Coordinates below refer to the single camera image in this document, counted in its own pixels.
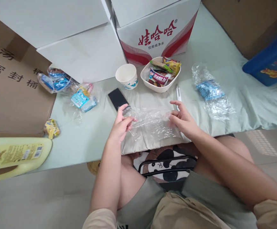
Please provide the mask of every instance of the beige shorts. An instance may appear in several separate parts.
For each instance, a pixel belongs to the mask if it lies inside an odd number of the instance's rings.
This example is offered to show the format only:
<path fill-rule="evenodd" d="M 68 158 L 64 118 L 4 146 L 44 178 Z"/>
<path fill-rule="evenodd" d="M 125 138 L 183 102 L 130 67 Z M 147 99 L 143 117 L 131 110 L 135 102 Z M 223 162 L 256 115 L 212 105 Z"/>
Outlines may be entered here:
<path fill-rule="evenodd" d="M 232 229 L 257 228 L 255 215 L 230 189 L 193 171 L 189 172 L 178 195 L 198 200 Z M 117 212 L 117 228 L 150 228 L 164 193 L 165 190 L 148 177 L 132 200 Z"/>

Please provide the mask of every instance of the white pen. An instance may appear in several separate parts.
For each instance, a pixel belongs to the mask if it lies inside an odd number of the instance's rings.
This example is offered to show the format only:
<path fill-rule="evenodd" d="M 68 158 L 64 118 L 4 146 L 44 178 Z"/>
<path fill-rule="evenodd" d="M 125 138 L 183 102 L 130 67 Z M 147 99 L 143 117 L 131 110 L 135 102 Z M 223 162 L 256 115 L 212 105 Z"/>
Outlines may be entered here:
<path fill-rule="evenodd" d="M 179 88 L 178 85 L 177 85 L 177 100 L 180 101 L 180 102 L 182 101 L 181 100 L 180 88 Z"/>

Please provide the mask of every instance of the smartphone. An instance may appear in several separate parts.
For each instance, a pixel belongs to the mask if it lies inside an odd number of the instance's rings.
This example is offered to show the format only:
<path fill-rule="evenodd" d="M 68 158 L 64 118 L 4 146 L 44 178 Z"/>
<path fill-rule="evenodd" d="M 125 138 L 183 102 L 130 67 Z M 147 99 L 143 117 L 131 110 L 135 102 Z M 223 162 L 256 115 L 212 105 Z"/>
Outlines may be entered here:
<path fill-rule="evenodd" d="M 108 96 L 116 111 L 120 106 L 124 105 L 125 103 L 128 104 L 127 100 L 125 99 L 125 97 L 123 96 L 119 88 L 116 88 L 114 91 L 111 91 L 108 94 Z M 128 106 L 124 109 L 124 111 L 127 111 L 129 109 L 130 109 L 130 105 L 128 104 Z"/>

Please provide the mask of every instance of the plastic bottle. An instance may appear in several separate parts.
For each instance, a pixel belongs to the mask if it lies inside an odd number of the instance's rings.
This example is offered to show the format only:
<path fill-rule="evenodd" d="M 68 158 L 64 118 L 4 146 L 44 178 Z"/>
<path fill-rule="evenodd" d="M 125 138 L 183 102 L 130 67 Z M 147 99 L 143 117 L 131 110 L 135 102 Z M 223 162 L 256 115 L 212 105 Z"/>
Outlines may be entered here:
<path fill-rule="evenodd" d="M 48 138 L 0 138 L 0 180 L 34 170 L 43 164 L 52 148 Z"/>

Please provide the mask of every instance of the table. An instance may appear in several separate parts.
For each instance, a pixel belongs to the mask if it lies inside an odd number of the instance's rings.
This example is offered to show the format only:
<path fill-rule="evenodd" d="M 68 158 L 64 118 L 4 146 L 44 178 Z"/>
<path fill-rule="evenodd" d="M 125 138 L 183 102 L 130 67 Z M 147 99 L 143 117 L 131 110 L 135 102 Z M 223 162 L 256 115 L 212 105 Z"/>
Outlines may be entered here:
<path fill-rule="evenodd" d="M 107 94 L 119 87 L 128 102 L 137 108 L 155 106 L 175 109 L 170 100 L 176 100 L 175 84 L 181 90 L 182 101 L 196 120 L 199 127 L 212 136 L 243 132 L 255 129 L 277 129 L 277 84 L 266 87 L 242 71 L 247 61 L 229 39 L 222 27 L 201 5 L 188 43 L 187 52 L 174 56 L 180 60 L 182 72 L 174 85 L 165 93 L 158 94 L 147 88 L 139 77 L 138 87 L 126 90 L 110 78 L 97 82 L 95 88 L 102 88 L 101 102 L 82 119 L 64 106 L 68 98 L 57 95 L 51 118 L 61 128 L 61 135 L 53 140 L 53 148 L 44 164 L 35 171 L 64 167 L 99 160 L 110 133 L 116 111 Z M 220 83 L 228 100 L 236 109 L 234 119 L 219 121 L 209 117 L 203 107 L 203 98 L 195 90 L 191 67 L 204 62 L 211 74 Z M 138 76 L 143 67 L 137 69 Z M 122 153 L 132 153 L 161 146 L 187 142 L 185 138 L 167 138 L 152 142 L 149 139 L 131 141 L 126 137 Z"/>

